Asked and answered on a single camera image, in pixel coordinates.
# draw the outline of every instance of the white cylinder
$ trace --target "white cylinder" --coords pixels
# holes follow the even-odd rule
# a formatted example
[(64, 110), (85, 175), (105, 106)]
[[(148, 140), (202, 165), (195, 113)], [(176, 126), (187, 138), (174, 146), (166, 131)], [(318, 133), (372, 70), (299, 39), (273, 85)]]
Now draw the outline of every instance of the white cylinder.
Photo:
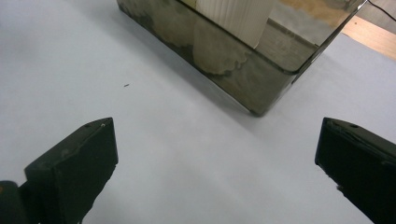
[(197, 0), (196, 9), (256, 48), (275, 0)]

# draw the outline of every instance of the box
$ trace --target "box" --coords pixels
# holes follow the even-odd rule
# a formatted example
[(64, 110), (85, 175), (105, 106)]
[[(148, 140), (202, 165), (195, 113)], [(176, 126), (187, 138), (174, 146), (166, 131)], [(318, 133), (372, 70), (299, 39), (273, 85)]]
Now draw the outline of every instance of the box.
[(255, 45), (198, 12), (197, 1), (184, 1), (118, 0), (118, 4), (256, 116), (272, 107), (365, 2), (275, 0)]

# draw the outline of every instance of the wooden surface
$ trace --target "wooden surface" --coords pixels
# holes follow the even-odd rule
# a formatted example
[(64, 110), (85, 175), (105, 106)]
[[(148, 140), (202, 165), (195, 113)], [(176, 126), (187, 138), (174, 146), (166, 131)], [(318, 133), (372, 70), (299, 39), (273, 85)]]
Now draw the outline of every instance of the wooden surface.
[(395, 34), (357, 16), (352, 18), (342, 33), (396, 60)]
[[(371, 0), (374, 4), (384, 8), (390, 15), (396, 17), (395, 0)], [(378, 8), (373, 7), (370, 3), (364, 4), (358, 12), (358, 16), (370, 23), (373, 23), (391, 33), (396, 34), (396, 22), (391, 20), (385, 13)]]

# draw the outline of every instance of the white table surface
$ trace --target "white table surface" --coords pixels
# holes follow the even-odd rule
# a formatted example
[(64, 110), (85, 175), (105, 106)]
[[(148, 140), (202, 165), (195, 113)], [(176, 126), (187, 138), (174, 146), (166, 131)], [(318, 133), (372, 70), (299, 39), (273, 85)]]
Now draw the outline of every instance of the white table surface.
[(314, 157), (323, 117), (396, 142), (395, 71), (339, 35), (258, 119), (113, 0), (1, 0), (0, 179), (113, 117), (120, 163), (84, 224), (371, 223)]

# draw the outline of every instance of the cable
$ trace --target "cable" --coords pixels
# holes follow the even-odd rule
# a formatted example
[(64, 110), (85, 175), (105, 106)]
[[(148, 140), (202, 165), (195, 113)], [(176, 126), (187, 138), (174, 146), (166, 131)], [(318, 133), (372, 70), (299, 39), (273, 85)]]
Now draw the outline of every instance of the cable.
[(378, 8), (379, 10), (383, 11), (385, 14), (387, 14), (387, 16), (389, 16), (393, 21), (396, 21), (396, 19), (394, 17), (392, 17), (384, 8), (379, 7), (378, 5), (374, 4), (372, 1), (367, 0), (373, 7)]

